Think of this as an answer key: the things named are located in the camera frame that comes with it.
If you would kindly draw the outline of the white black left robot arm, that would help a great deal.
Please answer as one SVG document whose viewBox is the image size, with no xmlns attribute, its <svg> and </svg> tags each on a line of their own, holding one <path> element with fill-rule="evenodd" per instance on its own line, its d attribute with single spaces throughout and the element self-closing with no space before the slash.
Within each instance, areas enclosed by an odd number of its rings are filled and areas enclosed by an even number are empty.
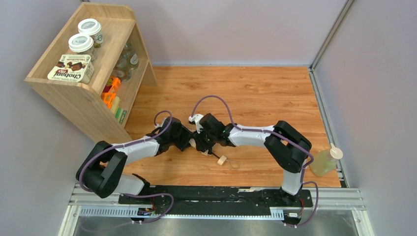
<svg viewBox="0 0 417 236">
<path fill-rule="evenodd" d="M 161 127 L 146 136 L 127 143 L 110 144 L 99 141 L 92 148 L 76 173 L 80 186 L 100 198 L 114 192 L 138 195 L 145 180 L 135 175 L 125 175 L 127 164 L 147 157 L 158 156 L 175 146 L 180 151 L 190 147 L 193 133 L 177 118 L 166 118 Z"/>
</svg>

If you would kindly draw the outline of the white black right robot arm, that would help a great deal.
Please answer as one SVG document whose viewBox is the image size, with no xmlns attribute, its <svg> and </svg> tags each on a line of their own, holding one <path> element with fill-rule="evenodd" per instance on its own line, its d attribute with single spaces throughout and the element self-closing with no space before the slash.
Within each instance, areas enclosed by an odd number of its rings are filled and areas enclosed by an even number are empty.
<svg viewBox="0 0 417 236">
<path fill-rule="evenodd" d="M 236 123 L 224 125 L 212 114 L 189 117 L 195 125 L 193 133 L 196 149 L 212 154 L 215 144 L 223 147 L 255 146 L 265 148 L 283 169 L 279 200 L 285 206 L 299 202 L 304 166 L 307 163 L 311 142 L 287 122 L 280 120 L 266 127 L 243 126 Z"/>
</svg>

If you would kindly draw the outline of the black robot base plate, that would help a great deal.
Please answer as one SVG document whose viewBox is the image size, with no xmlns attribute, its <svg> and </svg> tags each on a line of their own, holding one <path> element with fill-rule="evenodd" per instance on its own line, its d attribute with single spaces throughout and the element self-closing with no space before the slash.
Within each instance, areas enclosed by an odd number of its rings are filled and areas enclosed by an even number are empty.
<svg viewBox="0 0 417 236">
<path fill-rule="evenodd" d="M 302 190 L 298 200 L 283 200 L 280 189 L 257 189 L 225 186 L 174 186 L 148 187 L 142 195 L 170 193 L 174 205 L 170 214 L 266 216 L 271 207 L 312 207 L 309 190 Z"/>
</svg>

